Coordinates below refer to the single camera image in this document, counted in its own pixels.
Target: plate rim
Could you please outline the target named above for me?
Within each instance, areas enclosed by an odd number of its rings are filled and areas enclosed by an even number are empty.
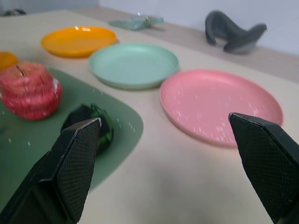
[[[63,31],[66,31],[66,30],[71,30],[71,29],[74,29],[75,27],[78,27],[79,29],[80,28],[93,28],[93,29],[101,29],[101,30],[105,30],[106,32],[109,32],[113,38],[111,40],[111,43],[109,43],[109,45],[111,44],[114,44],[117,40],[117,35],[114,31],[108,29],[108,28],[105,28],[105,27],[98,27],[98,26],[72,26],[72,27],[65,27],[65,28],[61,28],[61,29],[57,29],[57,30],[54,30],[54,31],[51,31],[47,34],[45,34],[41,40],[40,40],[40,45],[45,49],[47,50],[48,52],[56,55],[56,56],[62,56],[62,57],[86,57],[86,56],[90,56],[94,51],[98,50],[97,48],[94,49],[94,50],[85,50],[84,52],[83,51],[80,51],[79,53],[76,52],[76,53],[66,53],[65,51],[60,51],[60,50],[52,50],[51,48],[49,48],[46,44],[45,44],[45,41],[50,38],[52,35],[56,34],[56,33],[59,33],[59,32],[63,32]]]
[[[159,80],[155,80],[152,82],[145,82],[145,83],[139,83],[139,84],[130,84],[130,83],[122,83],[122,82],[112,82],[111,80],[105,79],[102,76],[98,75],[94,69],[91,66],[91,60],[96,57],[97,54],[99,54],[102,50],[109,50],[111,48],[119,48],[122,46],[137,46],[137,45],[143,45],[146,47],[154,47],[163,51],[166,51],[167,53],[169,53],[174,59],[175,59],[175,66],[172,70],[172,72],[170,72],[166,77],[163,77]],[[115,44],[115,45],[110,45],[107,47],[104,47],[102,49],[98,49],[97,51],[93,52],[91,54],[91,56],[88,59],[88,67],[89,70],[103,83],[110,85],[112,87],[116,87],[116,88],[121,88],[121,89],[132,89],[132,90],[141,90],[141,89],[148,89],[148,88],[154,88],[158,85],[160,85],[165,79],[173,76],[174,74],[176,74],[180,67],[179,67],[179,60],[178,57],[170,50],[168,50],[167,48],[161,47],[159,45],[155,45],[155,44],[151,44],[151,43],[142,43],[142,42],[130,42],[130,43],[120,43],[120,44]]]
[[[230,73],[230,72],[226,72],[226,71],[221,71],[221,70],[214,70],[214,69],[193,69],[193,70],[184,70],[184,71],[180,71],[176,74],[174,74],[173,76],[169,77],[168,79],[166,79],[162,85],[161,85],[161,88],[160,88],[160,91],[159,91],[159,97],[160,97],[160,104],[166,114],[166,116],[168,117],[168,119],[173,123],[173,125],[175,127],[177,127],[179,130],[181,130],[182,132],[184,132],[185,134],[201,141],[201,142],[205,142],[205,143],[210,143],[214,146],[219,146],[219,147],[226,147],[226,148],[236,148],[237,147],[237,143],[234,142],[233,144],[232,143],[229,143],[229,142],[219,142],[219,141],[215,141],[211,138],[208,138],[208,137],[205,137],[203,135],[199,135],[197,133],[193,133],[191,132],[189,129],[185,128],[183,125],[179,124],[172,116],[171,116],[171,113],[166,109],[166,106],[164,104],[164,101],[163,101],[163,97],[162,97],[162,94],[163,94],[163,91],[164,89],[166,88],[166,85],[173,79],[177,78],[177,77],[180,77],[180,76],[183,76],[185,73],[189,73],[189,72],[209,72],[209,73],[220,73],[220,74],[225,74],[225,75],[228,75],[232,78],[237,78],[239,80],[242,80],[242,81],[246,81],[248,83],[250,83],[250,85],[253,85],[259,89],[261,89],[262,91],[264,91],[268,96],[270,96],[273,100],[273,102],[275,104],[277,104],[277,106],[279,107],[279,112],[280,113],[280,121],[278,123],[278,125],[280,126],[283,126],[284,124],[284,112],[282,110],[282,107],[281,107],[281,104],[277,101],[277,99],[269,92],[267,91],[266,89],[264,89],[263,87],[261,87],[260,85],[254,83],[253,81],[249,80],[249,79],[246,79],[242,76],[239,76],[239,75],[236,75],[234,73]]]

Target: pink plate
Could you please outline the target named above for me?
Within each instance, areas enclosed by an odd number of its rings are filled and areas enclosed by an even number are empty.
[[[247,79],[221,71],[179,72],[162,84],[160,100],[182,131],[226,147],[236,147],[230,112],[283,123],[282,110],[271,94]]]

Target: green mat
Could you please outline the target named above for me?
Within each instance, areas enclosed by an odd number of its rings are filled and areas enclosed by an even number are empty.
[[[27,121],[0,102],[0,211],[32,166],[52,147],[68,114],[81,104],[95,103],[108,112],[114,123],[114,140],[96,159],[91,189],[120,165],[141,137],[142,119],[132,108],[66,73],[49,71],[63,88],[61,105],[50,117]]]

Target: plate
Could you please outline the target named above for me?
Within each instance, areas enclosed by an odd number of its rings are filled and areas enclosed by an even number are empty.
[[[230,112],[283,123],[282,109],[271,94],[247,79],[221,71],[179,72],[162,84],[160,100],[179,129],[224,147],[236,147]]]
[[[10,52],[0,51],[0,71],[18,63],[18,58]]]
[[[56,56],[88,57],[115,41],[115,33],[105,28],[70,27],[46,35],[41,45]]]
[[[156,87],[179,69],[172,52],[145,43],[100,49],[90,57],[89,68],[103,83],[132,90]]]

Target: green wrapped object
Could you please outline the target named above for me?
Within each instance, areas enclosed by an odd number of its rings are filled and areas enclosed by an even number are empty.
[[[154,17],[149,15],[138,15],[124,20],[110,21],[109,24],[115,27],[120,27],[129,30],[140,30],[149,28],[156,23],[163,23],[162,17]]]
[[[100,154],[110,146],[113,140],[114,129],[112,120],[108,113],[104,109],[99,108],[97,105],[91,104],[90,107],[81,105],[79,108],[71,112],[63,123],[60,132],[73,124],[92,118],[100,118],[102,123],[97,151],[97,154]]]

